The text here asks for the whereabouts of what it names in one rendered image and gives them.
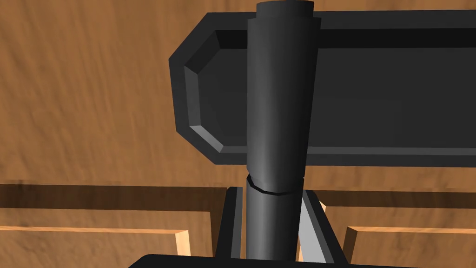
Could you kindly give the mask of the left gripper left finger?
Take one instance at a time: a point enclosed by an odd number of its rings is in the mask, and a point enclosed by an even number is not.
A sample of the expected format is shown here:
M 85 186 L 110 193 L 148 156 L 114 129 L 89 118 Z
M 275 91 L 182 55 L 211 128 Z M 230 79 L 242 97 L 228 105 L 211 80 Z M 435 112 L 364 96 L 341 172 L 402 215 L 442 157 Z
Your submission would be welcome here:
M 221 259 L 240 258 L 242 210 L 243 188 L 228 188 L 223 205 L 215 257 Z

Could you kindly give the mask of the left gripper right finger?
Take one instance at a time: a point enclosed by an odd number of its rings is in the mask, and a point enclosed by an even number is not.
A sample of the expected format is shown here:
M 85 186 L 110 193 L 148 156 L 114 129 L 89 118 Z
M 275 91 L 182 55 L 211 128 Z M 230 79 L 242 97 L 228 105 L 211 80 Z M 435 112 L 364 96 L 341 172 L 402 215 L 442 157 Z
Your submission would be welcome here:
M 298 235 L 304 262 L 348 264 L 325 209 L 312 190 L 303 191 Z

